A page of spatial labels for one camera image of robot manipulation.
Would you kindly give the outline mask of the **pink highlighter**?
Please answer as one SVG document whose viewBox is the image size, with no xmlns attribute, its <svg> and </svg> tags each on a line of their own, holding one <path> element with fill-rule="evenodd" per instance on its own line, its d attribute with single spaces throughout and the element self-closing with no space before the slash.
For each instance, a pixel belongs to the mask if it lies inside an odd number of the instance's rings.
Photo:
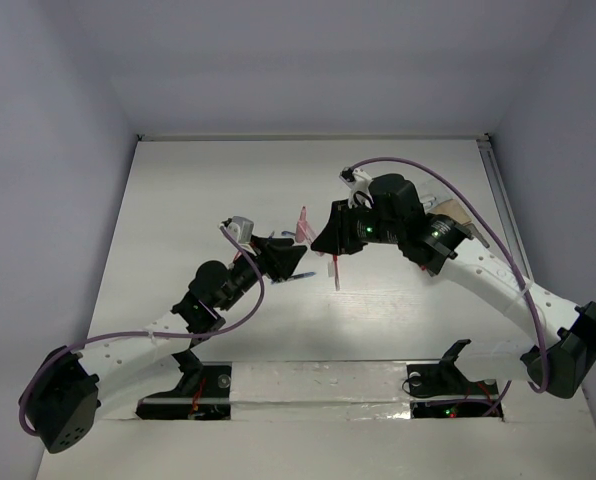
<svg viewBox="0 0 596 480">
<path fill-rule="evenodd" d="M 310 245 L 313 242 L 314 231 L 307 220 L 307 208 L 301 208 L 299 218 L 295 227 L 295 241 L 297 243 L 306 243 Z"/>
</svg>

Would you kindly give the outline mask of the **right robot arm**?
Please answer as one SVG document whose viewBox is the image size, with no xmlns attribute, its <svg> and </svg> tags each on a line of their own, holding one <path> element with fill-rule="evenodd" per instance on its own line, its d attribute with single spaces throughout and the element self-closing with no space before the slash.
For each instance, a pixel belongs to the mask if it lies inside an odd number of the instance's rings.
<svg viewBox="0 0 596 480">
<path fill-rule="evenodd" d="M 426 212 L 415 185 L 400 174 L 372 178 L 356 169 L 346 170 L 343 179 L 350 195 L 332 203 L 313 251 L 341 256 L 370 243 L 395 245 L 430 276 L 476 295 L 533 343 L 484 348 L 458 340 L 437 363 L 424 366 L 412 394 L 460 392 L 481 380 L 525 380 L 561 399 L 574 396 L 596 361 L 595 302 L 579 306 L 516 275 L 466 227 Z"/>
</svg>

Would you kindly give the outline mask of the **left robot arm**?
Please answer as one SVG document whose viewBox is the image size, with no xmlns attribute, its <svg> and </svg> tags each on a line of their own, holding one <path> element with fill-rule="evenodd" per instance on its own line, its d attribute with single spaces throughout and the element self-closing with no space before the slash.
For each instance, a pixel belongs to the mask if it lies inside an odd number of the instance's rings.
<svg viewBox="0 0 596 480">
<path fill-rule="evenodd" d="M 289 238 L 253 236 L 230 265 L 202 263 L 183 298 L 164 316 L 135 331 L 95 336 L 51 351 L 19 399 L 19 422 L 50 454 L 82 440 L 139 373 L 172 361 L 164 381 L 179 395 L 193 393 L 202 365 L 192 350 L 231 331 L 222 312 L 265 279 L 285 281 L 307 248 Z"/>
</svg>

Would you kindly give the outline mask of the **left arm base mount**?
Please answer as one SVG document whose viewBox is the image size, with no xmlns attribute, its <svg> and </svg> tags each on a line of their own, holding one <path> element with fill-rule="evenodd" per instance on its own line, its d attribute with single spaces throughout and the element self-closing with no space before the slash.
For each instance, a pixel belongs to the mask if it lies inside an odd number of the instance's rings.
<svg viewBox="0 0 596 480">
<path fill-rule="evenodd" d="M 183 402 L 192 398 L 209 398 L 221 402 L 229 398 L 231 362 L 203 364 L 191 350 L 174 354 L 172 358 L 179 373 L 176 385 L 144 397 L 142 403 Z"/>
</svg>

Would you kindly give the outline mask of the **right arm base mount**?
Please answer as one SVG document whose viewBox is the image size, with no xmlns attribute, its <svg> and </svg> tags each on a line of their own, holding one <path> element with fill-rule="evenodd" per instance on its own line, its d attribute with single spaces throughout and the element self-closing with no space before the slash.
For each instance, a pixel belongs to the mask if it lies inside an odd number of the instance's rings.
<svg viewBox="0 0 596 480">
<path fill-rule="evenodd" d="M 468 397 L 473 393 L 487 395 L 486 390 L 470 382 L 455 365 L 459 354 L 470 343 L 469 339 L 458 340 L 440 359 L 408 363 L 401 390 L 422 400 L 451 395 Z"/>
</svg>

